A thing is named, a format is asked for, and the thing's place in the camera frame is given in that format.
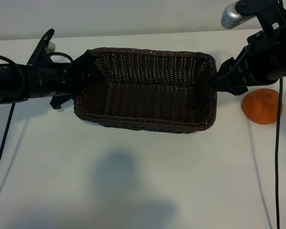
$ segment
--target robotic arm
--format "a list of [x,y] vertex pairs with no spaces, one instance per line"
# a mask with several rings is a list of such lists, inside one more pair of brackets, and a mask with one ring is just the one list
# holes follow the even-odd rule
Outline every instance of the robotic arm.
[[[269,85],[286,76],[286,10],[277,0],[240,0],[229,5],[222,25],[231,29],[257,17],[263,30],[250,36],[237,59],[224,62],[210,80],[214,91],[241,95],[248,86]],[[53,96],[54,109],[83,93],[86,86],[102,78],[96,67],[97,54],[88,50],[75,61],[64,53],[54,52],[50,42],[54,30],[49,30],[37,45],[27,65],[0,64],[0,104],[17,103],[29,98]],[[51,56],[69,59],[56,63]]]
[[237,59],[224,62],[211,79],[214,91],[241,95],[248,86],[269,85],[286,76],[286,10],[277,0],[241,0],[229,5],[222,25],[231,29],[256,16],[263,30],[248,37]]
[[[102,76],[94,62],[97,54],[88,50],[75,61],[61,52],[54,52],[50,42],[54,30],[49,30],[40,40],[27,65],[15,64],[0,56],[8,64],[0,64],[0,104],[18,103],[29,98],[53,96],[51,106],[61,105],[83,93],[86,86]],[[62,56],[70,63],[53,62],[52,56]]]

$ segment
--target woven basket weave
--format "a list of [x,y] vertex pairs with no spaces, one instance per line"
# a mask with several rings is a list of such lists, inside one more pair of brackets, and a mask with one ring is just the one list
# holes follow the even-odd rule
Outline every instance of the woven basket weave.
[[98,48],[96,67],[104,79],[74,99],[76,115],[107,127],[192,133],[210,128],[216,115],[212,56]]

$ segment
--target silver cylinder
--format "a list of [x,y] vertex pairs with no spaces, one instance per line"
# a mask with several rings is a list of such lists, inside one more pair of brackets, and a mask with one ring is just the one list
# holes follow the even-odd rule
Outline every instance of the silver cylinder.
[[228,5],[223,12],[223,16],[221,17],[221,25],[226,29],[233,29],[236,26],[255,17],[254,15],[243,16],[239,14],[235,9],[236,4],[237,2]]

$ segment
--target white surface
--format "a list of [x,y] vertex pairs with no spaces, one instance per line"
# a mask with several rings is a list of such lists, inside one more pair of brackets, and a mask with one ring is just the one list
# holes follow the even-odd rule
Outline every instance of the white surface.
[[[220,66],[254,32],[53,42],[73,58],[96,47],[134,47],[205,52]],[[26,63],[37,42],[2,41],[0,54]],[[218,93],[215,124],[189,135],[105,128],[78,119],[71,103],[52,110],[50,98],[16,104],[0,165],[0,229],[276,228],[276,127],[248,121],[241,100]],[[279,193],[286,229],[286,79],[283,102]],[[0,105],[0,143],[9,109]]]
[[[236,0],[0,0],[0,40],[223,30]],[[238,29],[260,28],[257,19]]]

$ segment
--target wicker basket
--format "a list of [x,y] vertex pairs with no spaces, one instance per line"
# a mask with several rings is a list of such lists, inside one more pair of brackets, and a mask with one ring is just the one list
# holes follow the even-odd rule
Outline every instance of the wicker basket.
[[104,79],[74,99],[76,115],[107,127],[171,133],[210,128],[216,115],[216,73],[212,56],[99,48],[97,68]]

